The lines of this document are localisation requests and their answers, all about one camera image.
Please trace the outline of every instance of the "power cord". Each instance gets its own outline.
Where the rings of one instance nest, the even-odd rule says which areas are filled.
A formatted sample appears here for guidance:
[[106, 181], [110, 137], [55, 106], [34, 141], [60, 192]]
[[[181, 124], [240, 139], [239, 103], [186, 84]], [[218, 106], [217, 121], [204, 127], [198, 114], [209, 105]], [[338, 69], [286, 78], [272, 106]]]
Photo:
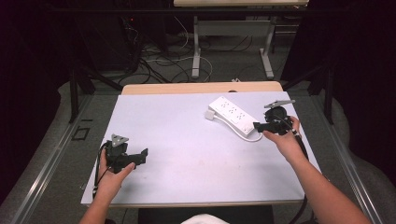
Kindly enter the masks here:
[[233, 130], [240, 138], [244, 139], [244, 140], [247, 141], [247, 142], [258, 142], [258, 141], [260, 141], [260, 140], [262, 139], [262, 133], [260, 133], [260, 136], [259, 136], [257, 139], [248, 139], [248, 138], [242, 136], [242, 135], [241, 135], [239, 132], [237, 132], [236, 129], [235, 129], [233, 126], [231, 126], [227, 121], [225, 121], [224, 119], [222, 119], [222, 118], [216, 116], [216, 113], [215, 113], [215, 111], [213, 111], [213, 110], [207, 110], [206, 113], [205, 113], [205, 118], [206, 118], [206, 119], [210, 119], [210, 120], [219, 119], [219, 120], [223, 121], [223, 122], [224, 122], [225, 124], [227, 124], [227, 125], [231, 128], [231, 130]]

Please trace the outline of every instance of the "wrist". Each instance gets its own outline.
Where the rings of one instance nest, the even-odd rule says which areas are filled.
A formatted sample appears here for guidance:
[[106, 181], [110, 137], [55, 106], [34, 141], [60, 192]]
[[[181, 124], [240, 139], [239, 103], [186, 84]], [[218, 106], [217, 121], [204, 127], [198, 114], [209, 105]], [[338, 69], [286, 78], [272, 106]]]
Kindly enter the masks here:
[[108, 200], [104, 197], [101, 197], [101, 195], [96, 195], [96, 197], [93, 199], [92, 204], [98, 207], [108, 207], [111, 203], [111, 200]]
[[290, 163], [290, 165], [292, 167], [295, 167], [299, 164], [303, 164], [303, 163], [309, 162], [309, 161], [306, 159], [305, 155], [302, 152], [302, 153], [298, 153], [297, 155], [294, 155], [292, 157], [289, 157], [287, 159], [287, 162]]

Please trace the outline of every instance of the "plug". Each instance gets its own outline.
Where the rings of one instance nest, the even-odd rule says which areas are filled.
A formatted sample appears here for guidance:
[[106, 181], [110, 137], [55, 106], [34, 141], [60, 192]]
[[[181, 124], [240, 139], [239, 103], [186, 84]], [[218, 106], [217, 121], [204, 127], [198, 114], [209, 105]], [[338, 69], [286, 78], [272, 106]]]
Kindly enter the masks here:
[[212, 120], [215, 117], [215, 113], [213, 110], [206, 110], [205, 118]]

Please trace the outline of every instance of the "power strip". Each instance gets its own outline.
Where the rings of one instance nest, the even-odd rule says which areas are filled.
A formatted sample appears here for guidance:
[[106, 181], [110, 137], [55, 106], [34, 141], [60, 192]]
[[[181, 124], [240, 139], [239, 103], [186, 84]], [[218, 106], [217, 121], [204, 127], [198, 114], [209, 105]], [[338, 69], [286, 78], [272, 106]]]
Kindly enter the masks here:
[[220, 96], [209, 105], [209, 110], [213, 110], [215, 115], [230, 124], [238, 133], [248, 137], [254, 130], [253, 122], [258, 122], [243, 109]]

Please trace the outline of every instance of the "desk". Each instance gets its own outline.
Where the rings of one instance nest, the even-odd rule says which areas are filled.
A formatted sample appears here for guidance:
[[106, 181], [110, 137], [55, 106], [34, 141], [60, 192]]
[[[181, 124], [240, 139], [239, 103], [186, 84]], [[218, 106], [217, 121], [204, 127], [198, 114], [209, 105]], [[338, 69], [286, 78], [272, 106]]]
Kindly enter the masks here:
[[[128, 154], [148, 147], [148, 158], [146, 164], [138, 166], [125, 179], [111, 206], [299, 202], [304, 197], [300, 183], [272, 142], [266, 139], [257, 143], [243, 141], [226, 125], [204, 118], [207, 106], [223, 95], [253, 118], [263, 121], [264, 105], [289, 99], [281, 90], [276, 82], [125, 87], [103, 142], [113, 133], [129, 137]], [[285, 105], [285, 108], [288, 114], [297, 117], [292, 105]], [[306, 138], [304, 144], [311, 162], [318, 168]], [[81, 200], [83, 204], [92, 202], [93, 177], [94, 167]]]
[[[279, 7], [304, 6], [308, 0], [175, 0], [176, 7]], [[274, 73], [268, 58], [271, 40], [274, 35], [276, 17], [270, 21], [199, 21], [194, 17], [194, 58], [192, 63], [193, 78], [199, 76], [201, 49], [199, 35], [255, 35], [265, 36], [264, 49], [260, 49], [262, 64], [268, 79], [274, 79]]]

